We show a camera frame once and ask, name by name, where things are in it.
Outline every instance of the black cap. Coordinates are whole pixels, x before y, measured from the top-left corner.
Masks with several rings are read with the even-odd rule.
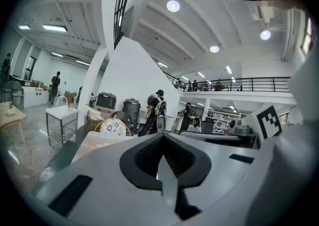
[[[160,96],[164,96],[164,91],[163,90],[158,90],[158,92],[156,94],[158,94]]]

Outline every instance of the gray chair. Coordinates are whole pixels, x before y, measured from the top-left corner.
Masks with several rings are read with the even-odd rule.
[[[13,86],[14,81],[10,81],[7,84],[3,85],[2,89],[1,89],[1,102],[2,102],[2,94],[3,94],[3,100],[5,101],[5,94],[6,93],[10,93],[12,92],[12,86]]]
[[[24,106],[24,96],[23,96],[23,88],[21,86],[21,83],[19,81],[15,81],[13,86],[12,86],[12,94],[11,94],[11,97],[12,97],[12,102],[13,102],[13,98],[14,97],[21,97],[20,99],[20,105],[22,103],[22,108]]]

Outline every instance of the ceiling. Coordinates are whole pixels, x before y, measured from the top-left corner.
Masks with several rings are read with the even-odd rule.
[[[91,0],[20,0],[9,21],[14,26],[29,25],[31,30],[20,31],[39,47],[70,61],[91,63],[100,45]],[[43,24],[62,25],[67,32],[45,30]]]
[[[168,66],[163,70],[174,74],[184,66],[210,57],[216,67],[202,66],[205,79],[231,78],[224,72],[225,66],[218,64],[218,55],[225,50],[249,48],[252,46],[272,47],[280,44],[283,49],[285,32],[272,31],[269,40],[260,38],[267,28],[266,18],[254,20],[252,14],[256,5],[244,0],[176,0],[180,4],[177,12],[170,12],[166,4],[170,0],[149,0],[133,39],[151,55],[156,62]],[[283,25],[284,12],[273,8],[263,8],[270,14],[271,26]],[[220,51],[210,52],[210,47],[218,45]],[[236,53],[229,64],[235,78],[241,78],[241,67],[236,62]],[[188,72],[188,78],[196,79],[197,72]]]
[[[204,106],[199,105],[198,103],[205,105],[206,99],[203,98],[186,98],[180,97],[180,101],[190,102],[198,108],[204,108]],[[262,102],[250,102],[250,101],[231,101],[231,100],[210,100],[210,107],[215,111],[222,111],[227,113],[234,113],[229,106],[233,106],[238,113],[250,114],[259,108],[261,108],[265,103]],[[294,105],[285,105],[285,104],[273,104],[277,113],[283,112],[285,109],[292,108]]]

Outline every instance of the faucet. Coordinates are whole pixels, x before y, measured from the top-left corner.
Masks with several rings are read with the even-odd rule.
[[[59,105],[59,99],[60,98],[65,98],[64,96],[60,96],[59,98],[58,98],[58,101],[56,102],[56,105]]]

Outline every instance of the table leg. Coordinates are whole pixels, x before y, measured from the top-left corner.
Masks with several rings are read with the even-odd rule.
[[[28,150],[30,157],[32,157],[31,153],[30,153],[30,150],[29,150],[28,146],[26,145],[20,121],[19,121],[19,129],[20,129],[20,134],[21,134],[22,141],[24,142],[24,145],[25,145],[26,149]]]
[[[51,145],[50,134],[49,134],[48,113],[46,113],[46,133],[48,134],[49,145]]]
[[[63,126],[62,126],[62,120],[60,120],[60,132],[61,132],[62,145],[64,145],[64,143],[63,143]]]

